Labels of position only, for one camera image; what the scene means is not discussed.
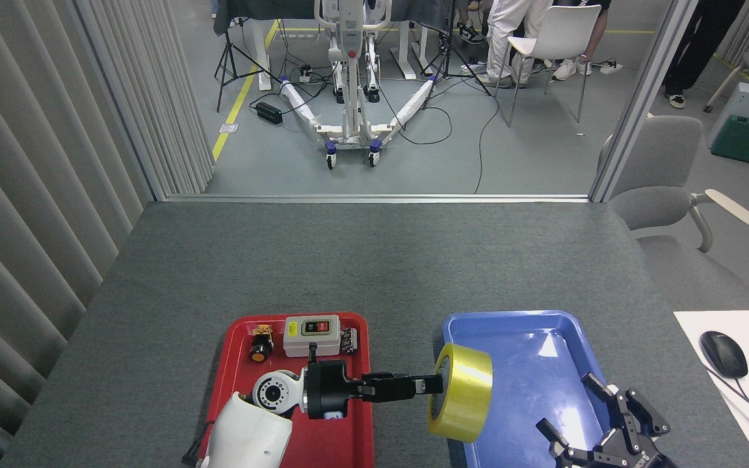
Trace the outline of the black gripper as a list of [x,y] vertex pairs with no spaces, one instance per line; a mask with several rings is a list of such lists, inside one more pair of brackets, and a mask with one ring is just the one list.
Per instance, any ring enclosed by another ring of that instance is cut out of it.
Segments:
[[671,424],[640,391],[605,385],[591,372],[581,382],[606,405],[612,432],[594,450],[574,449],[547,419],[541,419],[536,427],[549,442],[556,467],[677,467],[656,445]]
[[324,359],[309,363],[304,377],[304,403],[310,419],[348,417],[348,400],[364,402],[400,402],[415,397],[415,391],[443,391],[441,375],[412,376],[390,372],[363,373],[362,380],[346,375],[342,359]]

